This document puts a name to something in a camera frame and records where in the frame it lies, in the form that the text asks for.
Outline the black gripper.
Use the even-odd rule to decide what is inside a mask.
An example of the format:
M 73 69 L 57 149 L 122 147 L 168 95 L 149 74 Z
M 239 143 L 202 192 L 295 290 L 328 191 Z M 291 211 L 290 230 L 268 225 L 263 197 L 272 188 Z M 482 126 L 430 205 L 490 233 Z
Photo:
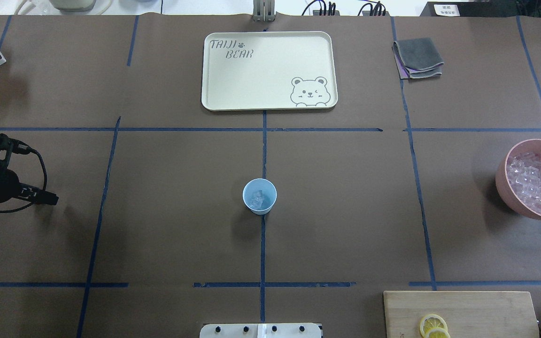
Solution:
M 18 175 L 9 169 L 9 162 L 0 162 L 0 203 L 16 197 L 34 205 L 57 205 L 58 195 L 28 184 L 21 184 Z

